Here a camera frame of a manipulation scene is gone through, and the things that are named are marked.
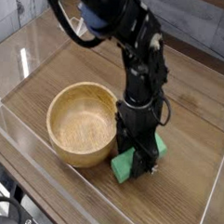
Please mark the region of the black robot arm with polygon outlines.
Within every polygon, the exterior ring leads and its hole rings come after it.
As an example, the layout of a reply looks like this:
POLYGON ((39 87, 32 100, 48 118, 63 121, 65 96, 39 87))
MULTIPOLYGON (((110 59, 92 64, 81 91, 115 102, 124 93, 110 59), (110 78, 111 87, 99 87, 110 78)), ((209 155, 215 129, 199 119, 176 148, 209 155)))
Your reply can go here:
POLYGON ((112 39, 122 52, 125 91, 116 102, 118 155, 111 168, 119 182, 154 174, 166 146, 156 133, 163 109, 171 105, 165 96, 169 70, 165 64, 161 24, 141 0, 79 0, 81 16, 93 34, 83 40, 61 8, 59 0, 47 0, 62 29, 80 47, 91 48, 112 39))

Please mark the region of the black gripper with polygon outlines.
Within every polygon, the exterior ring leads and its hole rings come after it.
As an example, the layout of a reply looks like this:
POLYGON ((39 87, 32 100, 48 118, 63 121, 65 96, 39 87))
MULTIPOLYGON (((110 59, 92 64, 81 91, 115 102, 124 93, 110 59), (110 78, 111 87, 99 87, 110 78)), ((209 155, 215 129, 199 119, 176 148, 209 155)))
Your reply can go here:
POLYGON ((160 124, 163 104, 153 100, 143 106, 131 106, 125 100, 116 102, 116 140, 119 154, 135 148, 130 176, 138 178, 151 173, 159 157, 155 131, 160 124))

